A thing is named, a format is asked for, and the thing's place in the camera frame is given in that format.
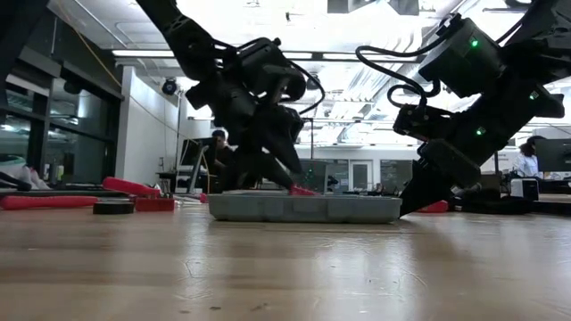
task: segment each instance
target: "black tape roll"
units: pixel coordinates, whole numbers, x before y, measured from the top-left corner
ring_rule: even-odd
[[[135,203],[132,202],[97,202],[93,206],[96,215],[132,214],[134,211]]]

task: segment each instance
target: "red object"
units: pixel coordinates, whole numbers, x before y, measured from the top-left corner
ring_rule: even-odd
[[[4,210],[28,210],[38,208],[78,208],[93,206],[97,198],[93,196],[5,196],[0,200],[0,208]]]
[[[128,193],[136,196],[160,197],[161,191],[142,184],[131,183],[115,177],[107,177],[103,180],[104,189],[116,192]]]
[[[173,211],[175,210],[174,199],[146,199],[137,198],[135,200],[136,211]]]
[[[448,211],[448,202],[439,201],[432,205],[426,206],[424,209],[420,209],[420,213],[445,213]]]
[[[307,190],[305,188],[301,188],[299,186],[292,186],[292,188],[289,190],[289,194],[290,195],[297,195],[297,196],[314,196],[314,195],[319,195],[318,193],[312,192],[310,190]]]

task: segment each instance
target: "gray plastic bin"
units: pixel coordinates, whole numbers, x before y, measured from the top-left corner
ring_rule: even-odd
[[[401,199],[358,195],[211,194],[210,213],[235,222],[386,224],[399,218]]]

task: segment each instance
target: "wooden table surface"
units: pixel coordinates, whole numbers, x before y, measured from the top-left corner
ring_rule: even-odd
[[[567,320],[571,220],[0,212],[0,320]]]

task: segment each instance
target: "door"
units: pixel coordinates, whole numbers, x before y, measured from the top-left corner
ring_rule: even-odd
[[[373,189],[373,161],[351,160],[349,167],[349,190]]]

